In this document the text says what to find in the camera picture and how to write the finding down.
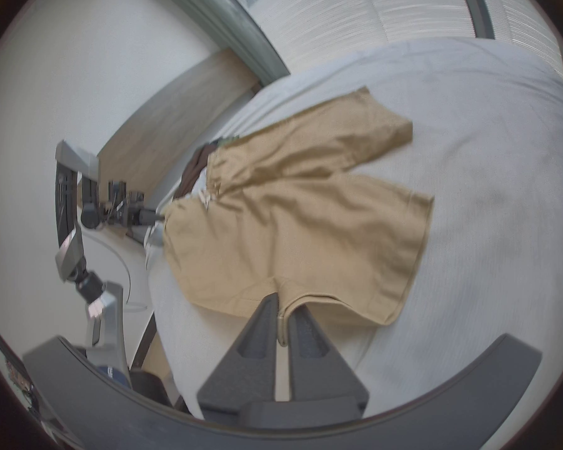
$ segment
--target brown cloth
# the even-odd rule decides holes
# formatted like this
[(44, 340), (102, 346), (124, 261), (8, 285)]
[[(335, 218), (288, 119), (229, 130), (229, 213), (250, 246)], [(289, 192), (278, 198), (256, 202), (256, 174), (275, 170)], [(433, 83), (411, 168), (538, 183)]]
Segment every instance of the brown cloth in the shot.
[(190, 161), (185, 166), (183, 173), (181, 174), (180, 186), (177, 187), (175, 193), (173, 194), (173, 199), (180, 199), (186, 196), (192, 191), (194, 185), (196, 184), (198, 177), (206, 164), (208, 162), (208, 156), (217, 150), (217, 142), (207, 143), (201, 146), (194, 152)]
[(165, 209), (165, 255), (186, 298), (250, 317), (279, 296), (277, 338), (308, 304), (317, 318), (389, 325), (426, 246), (433, 198), (344, 173), (410, 142), (413, 124), (366, 88), (210, 155), (208, 205)]

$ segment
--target cable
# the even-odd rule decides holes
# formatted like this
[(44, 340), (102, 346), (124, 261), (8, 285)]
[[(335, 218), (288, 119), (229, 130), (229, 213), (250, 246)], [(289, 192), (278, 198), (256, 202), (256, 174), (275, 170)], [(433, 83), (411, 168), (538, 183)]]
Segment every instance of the cable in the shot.
[(123, 267), (125, 267), (125, 271), (127, 272), (127, 279), (129, 281), (129, 292), (127, 293), (127, 300), (125, 300), (125, 306), (129, 307), (127, 309), (124, 309), (123, 311), (125, 313), (139, 313), (141, 311), (147, 310), (148, 306), (140, 303), (140, 302), (130, 302), (129, 301), (129, 297), (131, 296), (131, 273), (129, 271), (129, 267), (127, 266), (125, 260), (123, 259), (123, 257), (121, 257), (121, 255), (119, 255), (119, 252), (116, 251), (113, 247), (111, 247), (109, 244), (102, 242), (102, 240), (96, 238), (95, 236), (91, 235), (88, 232), (84, 232), (82, 231), (82, 235), (88, 237), (90, 240), (95, 241), (97, 244), (102, 245), (104, 248), (106, 248), (108, 251), (110, 251), (111, 253), (114, 254), (114, 256), (116, 256), (119, 261), (121, 262), (121, 264), (123, 265)]

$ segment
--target white sheet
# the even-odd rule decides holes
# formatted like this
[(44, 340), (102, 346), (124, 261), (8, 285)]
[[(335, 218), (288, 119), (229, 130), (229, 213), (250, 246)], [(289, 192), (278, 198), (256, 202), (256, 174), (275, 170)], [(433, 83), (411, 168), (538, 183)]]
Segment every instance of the white sheet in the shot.
[[(434, 217), (398, 320), (377, 330), (325, 329), (368, 387), (366, 416), (443, 383), (503, 333), (540, 349), (526, 394), (486, 444), (496, 448), (563, 371), (563, 81), (507, 43), (402, 42), (275, 82), (220, 134), (250, 133), (363, 85), (413, 120), (413, 143), (354, 171), (435, 195)], [(201, 416), (196, 392), (245, 320), (189, 304), (162, 249), (146, 252), (167, 359)]]

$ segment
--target bed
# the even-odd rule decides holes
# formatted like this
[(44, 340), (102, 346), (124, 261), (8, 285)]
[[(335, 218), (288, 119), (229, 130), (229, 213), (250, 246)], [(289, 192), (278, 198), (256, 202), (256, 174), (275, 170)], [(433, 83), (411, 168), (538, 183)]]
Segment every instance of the bed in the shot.
[[(407, 41), (278, 80), (216, 136), (249, 134), (363, 85), (413, 120), (413, 142), (353, 172), (433, 194), (434, 217), (394, 324), (322, 326), (369, 390), (364, 416), (442, 384), (503, 333), (541, 350), (526, 393), (486, 444), (496, 448), (529, 420), (563, 372), (563, 80), (509, 43)], [(194, 192), (204, 185), (203, 173)], [(188, 303), (163, 249), (149, 243), (154, 232), (145, 247), (158, 332), (176, 386), (201, 418), (196, 393), (246, 320)], [(276, 398), (288, 398), (282, 348)]]

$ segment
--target white cloth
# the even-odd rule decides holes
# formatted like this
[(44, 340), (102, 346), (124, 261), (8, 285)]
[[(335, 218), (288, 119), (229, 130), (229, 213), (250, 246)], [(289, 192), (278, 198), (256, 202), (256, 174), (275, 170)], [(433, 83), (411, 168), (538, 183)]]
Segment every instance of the white cloth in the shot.
[[(435, 195), (434, 217), (398, 320), (325, 330), (368, 387), (365, 416), (442, 384), (503, 333), (540, 349), (526, 394), (486, 444), (494, 448), (563, 371), (563, 81), (507, 43), (401, 42), (278, 80), (220, 136), (245, 135), (363, 85), (413, 120), (413, 143), (354, 172)], [(246, 321), (189, 304), (162, 249), (146, 252), (165, 354), (188, 408), (201, 416), (196, 392)]]

